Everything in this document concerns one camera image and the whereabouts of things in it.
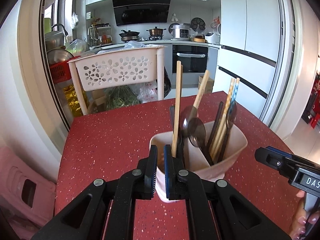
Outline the person's right hand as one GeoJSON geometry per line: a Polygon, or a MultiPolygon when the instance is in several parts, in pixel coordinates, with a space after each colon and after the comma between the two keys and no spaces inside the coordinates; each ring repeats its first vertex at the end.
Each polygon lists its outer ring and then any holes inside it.
{"type": "Polygon", "coordinates": [[[289,230],[289,236],[291,239],[300,239],[300,236],[305,233],[305,224],[309,222],[310,224],[316,224],[319,219],[319,211],[311,214],[309,217],[304,210],[304,195],[305,192],[299,190],[296,196],[300,198],[298,202],[295,214],[292,217],[292,223],[289,230]]]}

